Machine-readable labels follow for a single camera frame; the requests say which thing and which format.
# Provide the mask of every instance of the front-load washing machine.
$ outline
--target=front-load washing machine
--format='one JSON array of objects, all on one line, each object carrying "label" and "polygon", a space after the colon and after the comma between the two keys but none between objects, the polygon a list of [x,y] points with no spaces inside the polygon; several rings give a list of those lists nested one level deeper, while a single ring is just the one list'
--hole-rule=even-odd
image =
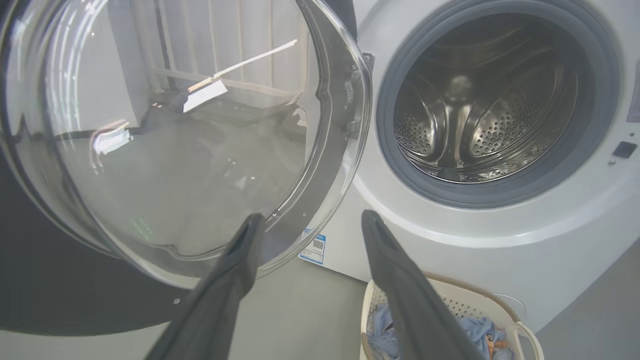
[{"label": "front-load washing machine", "polygon": [[371,130],[322,260],[301,257],[368,281],[359,216],[374,209],[423,271],[540,330],[640,234],[638,4],[355,9],[375,57]]},{"label": "front-load washing machine", "polygon": [[256,212],[259,274],[302,250],[369,280],[373,209],[540,329],[640,233],[637,5],[333,3],[12,2],[8,168],[68,237],[182,288]]}]

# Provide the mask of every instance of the white plastic basket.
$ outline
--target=white plastic basket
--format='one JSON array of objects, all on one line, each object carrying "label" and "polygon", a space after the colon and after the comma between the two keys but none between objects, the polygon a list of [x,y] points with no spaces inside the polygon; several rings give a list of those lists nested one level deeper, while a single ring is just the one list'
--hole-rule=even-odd
[{"label": "white plastic basket", "polygon": [[[425,274],[425,276],[456,318],[482,318],[487,316],[497,327],[505,330],[507,344],[515,353],[516,360],[524,360],[518,335],[527,336],[533,344],[536,359],[544,360],[545,356],[542,354],[542,348],[536,336],[501,299],[487,291],[477,289],[462,282],[432,274]],[[386,302],[387,295],[384,291],[382,291],[373,280],[369,281],[364,293],[364,301],[362,302],[360,360],[373,360],[373,358],[367,358],[366,355],[366,353],[371,354],[367,340],[367,319],[378,304],[384,304]]]}]

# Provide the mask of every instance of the gray floor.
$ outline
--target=gray floor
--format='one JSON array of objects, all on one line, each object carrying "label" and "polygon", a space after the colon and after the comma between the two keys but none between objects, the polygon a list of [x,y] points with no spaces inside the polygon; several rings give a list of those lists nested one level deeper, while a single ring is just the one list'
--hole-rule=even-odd
[{"label": "gray floor", "polygon": [[[538,333],[547,359],[637,359],[640,242]],[[357,359],[365,284],[294,259],[256,282],[231,359]],[[139,360],[163,326],[92,338],[0,332],[3,360]]]}]

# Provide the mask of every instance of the qr code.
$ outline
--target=qr code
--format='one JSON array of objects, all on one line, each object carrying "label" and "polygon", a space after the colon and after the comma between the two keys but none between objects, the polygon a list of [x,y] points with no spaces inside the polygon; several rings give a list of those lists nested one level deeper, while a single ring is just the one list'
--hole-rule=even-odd
[{"label": "qr code", "polygon": [[324,248],[324,243],[318,239],[314,239],[314,247],[322,250]]}]

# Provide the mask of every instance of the clothes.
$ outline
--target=clothes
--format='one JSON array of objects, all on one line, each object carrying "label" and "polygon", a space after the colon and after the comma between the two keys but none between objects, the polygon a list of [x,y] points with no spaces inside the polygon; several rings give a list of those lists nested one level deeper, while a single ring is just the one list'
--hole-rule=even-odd
[{"label": "clothes", "polygon": [[376,360],[400,360],[400,343],[393,328],[389,305],[378,305],[369,321],[373,322],[373,331],[367,331],[367,337]]},{"label": "clothes", "polygon": [[[482,353],[485,360],[497,360],[493,356],[494,348],[497,353],[497,348],[505,348],[511,352],[511,349],[507,347],[506,333],[504,330],[499,329],[488,318],[474,319],[474,318],[462,318],[458,320],[462,329],[467,333],[467,336],[471,342]],[[506,354],[501,353],[501,360],[510,360],[509,357],[504,357]]]},{"label": "clothes", "polygon": [[[513,351],[507,346],[506,333],[489,318],[460,318],[458,323],[484,360],[514,359]],[[369,316],[367,337],[376,360],[400,360],[400,343],[388,304],[378,305]]]}]

